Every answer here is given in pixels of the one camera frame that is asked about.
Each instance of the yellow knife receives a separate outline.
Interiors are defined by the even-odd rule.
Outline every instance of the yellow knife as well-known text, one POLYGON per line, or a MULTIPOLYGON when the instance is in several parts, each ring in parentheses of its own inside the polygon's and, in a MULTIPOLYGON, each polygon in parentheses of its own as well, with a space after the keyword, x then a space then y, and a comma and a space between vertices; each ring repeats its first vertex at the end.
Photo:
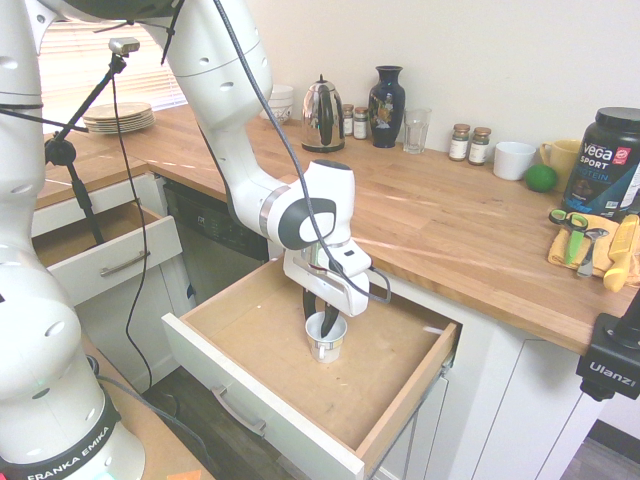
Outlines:
POLYGON ((616 230, 609 248, 609 258, 613 261, 613 266, 604 274, 604 286, 607 290, 619 292, 627 280, 631 257, 638 240, 639 223, 637 215, 627 215, 616 230))

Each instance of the dishwasher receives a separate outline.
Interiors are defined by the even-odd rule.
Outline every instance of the dishwasher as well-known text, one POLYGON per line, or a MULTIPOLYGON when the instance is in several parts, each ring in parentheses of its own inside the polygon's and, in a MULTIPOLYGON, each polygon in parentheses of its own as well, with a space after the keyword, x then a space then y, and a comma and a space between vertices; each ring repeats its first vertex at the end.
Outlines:
POLYGON ((237 224, 225 202, 171 180, 164 192, 197 305, 269 260, 266 238, 237 224))

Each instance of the spice jar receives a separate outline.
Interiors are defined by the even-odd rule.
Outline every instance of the spice jar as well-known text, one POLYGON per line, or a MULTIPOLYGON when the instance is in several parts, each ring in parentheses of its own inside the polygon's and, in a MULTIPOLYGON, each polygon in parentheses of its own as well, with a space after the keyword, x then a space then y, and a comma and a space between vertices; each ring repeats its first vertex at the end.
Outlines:
POLYGON ((484 165, 484 162, 487 161, 489 135, 491 135, 490 128, 476 127, 473 130, 473 140, 471 141, 471 150, 469 150, 469 163, 471 165, 484 165))
POLYGON ((349 103, 342 105, 342 114, 344 116, 344 134, 353 135, 353 105, 349 103))
POLYGON ((356 107, 353 115, 353 137, 358 140, 367 138, 367 107, 356 107))
POLYGON ((451 147, 449 147, 449 158, 454 162, 462 162, 465 158, 467 158, 467 147, 469 146, 469 130, 471 130, 471 127, 466 123, 456 123, 453 126, 451 147))

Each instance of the window blinds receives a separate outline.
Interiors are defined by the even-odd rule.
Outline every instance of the window blinds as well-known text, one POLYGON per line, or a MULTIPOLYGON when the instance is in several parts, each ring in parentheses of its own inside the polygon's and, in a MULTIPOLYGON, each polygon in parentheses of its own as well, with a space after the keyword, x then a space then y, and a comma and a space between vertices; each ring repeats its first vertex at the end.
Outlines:
MULTIPOLYGON (((162 49, 142 27, 94 33, 117 24, 73 21, 49 27, 39 57, 44 118, 59 122, 71 118, 107 73, 111 60, 109 40, 115 37, 135 37, 140 42, 140 50, 125 59, 127 68, 116 75, 118 103, 146 102, 154 110, 186 103, 168 63, 160 65, 162 49)), ((113 103, 111 84, 93 105, 107 103, 113 103)), ((45 131, 55 129, 45 126, 45 131)))

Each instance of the stainless steel kettle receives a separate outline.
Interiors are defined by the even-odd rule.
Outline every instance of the stainless steel kettle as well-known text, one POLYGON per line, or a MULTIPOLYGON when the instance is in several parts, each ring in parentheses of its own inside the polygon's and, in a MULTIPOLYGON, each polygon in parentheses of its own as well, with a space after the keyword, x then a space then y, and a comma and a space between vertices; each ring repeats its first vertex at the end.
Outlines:
POLYGON ((302 148, 310 152, 335 152, 344 147, 342 101, 322 75, 311 85, 302 105, 302 148))

